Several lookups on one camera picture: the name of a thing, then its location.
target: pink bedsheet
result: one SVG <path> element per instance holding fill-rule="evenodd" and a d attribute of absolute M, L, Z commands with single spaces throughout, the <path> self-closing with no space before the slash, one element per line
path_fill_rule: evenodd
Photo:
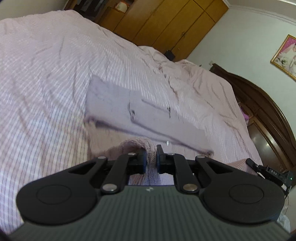
<path fill-rule="evenodd" d="M 18 190 L 33 180 L 88 160 L 129 138 L 99 130 L 98 145 L 84 126 L 92 75 L 167 103 L 205 131 L 213 159 L 261 164 L 231 86 L 186 61 L 173 63 L 151 47 L 137 47 L 74 11 L 0 21 L 0 227 L 22 220 Z M 192 158 L 182 146 L 174 152 Z"/>

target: circular pad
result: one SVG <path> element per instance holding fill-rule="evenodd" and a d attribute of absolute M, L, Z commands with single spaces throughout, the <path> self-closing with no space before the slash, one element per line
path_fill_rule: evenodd
<path fill-rule="evenodd" d="M 88 214 L 96 192 L 83 175 L 58 173 L 25 185 L 16 203 L 24 220 L 43 225 L 62 225 Z"/>
<path fill-rule="evenodd" d="M 259 202 L 263 198 L 264 193 L 259 187 L 242 184 L 230 188 L 229 196 L 237 202 L 252 204 Z"/>
<path fill-rule="evenodd" d="M 244 172 L 216 175 L 202 200 L 213 215 L 241 224 L 276 221 L 285 201 L 278 185 Z"/>
<path fill-rule="evenodd" d="M 37 192 L 39 201 L 54 205 L 67 201 L 71 197 L 71 190 L 62 185 L 52 185 L 41 188 Z"/>

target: gray cloth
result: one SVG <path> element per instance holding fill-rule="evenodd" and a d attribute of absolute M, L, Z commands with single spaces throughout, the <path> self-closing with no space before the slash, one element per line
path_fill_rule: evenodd
<path fill-rule="evenodd" d="M 86 95 L 85 121 L 212 153 L 205 132 L 187 122 L 176 111 L 142 99 L 139 91 L 104 82 L 96 76 L 92 77 Z"/>

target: wooden cabinet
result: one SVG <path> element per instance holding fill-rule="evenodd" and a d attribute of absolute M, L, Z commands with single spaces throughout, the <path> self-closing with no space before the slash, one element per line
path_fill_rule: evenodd
<path fill-rule="evenodd" d="M 120 20 L 123 18 L 124 13 L 108 7 L 103 15 L 102 21 L 99 23 L 103 28 L 114 31 Z"/>
<path fill-rule="evenodd" d="M 126 13 L 107 8 L 99 24 L 138 46 L 171 50 L 179 61 L 227 10 L 222 0 L 135 0 Z"/>
<path fill-rule="evenodd" d="M 204 12 L 173 48 L 174 61 L 187 58 L 214 25 L 215 22 Z"/>
<path fill-rule="evenodd" d="M 162 0 L 135 0 L 117 25 L 114 33 L 132 41 Z"/>
<path fill-rule="evenodd" d="M 163 54 L 167 50 L 172 50 L 202 13 L 202 8 L 193 0 L 190 0 L 165 28 L 152 47 Z"/>
<path fill-rule="evenodd" d="M 203 10 L 206 10 L 206 8 L 214 1 L 214 0 L 194 0 L 198 5 L 201 6 Z"/>
<path fill-rule="evenodd" d="M 188 0 L 164 0 L 133 39 L 136 45 L 152 46 Z"/>
<path fill-rule="evenodd" d="M 206 13 L 215 21 L 218 22 L 219 19 L 226 13 L 228 7 L 222 0 L 214 0 L 211 5 L 206 9 Z"/>

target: framed picture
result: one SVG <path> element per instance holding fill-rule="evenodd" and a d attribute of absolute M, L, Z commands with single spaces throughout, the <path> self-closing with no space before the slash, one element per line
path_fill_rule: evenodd
<path fill-rule="evenodd" d="M 288 35 L 270 63 L 296 81 L 296 38 Z"/>

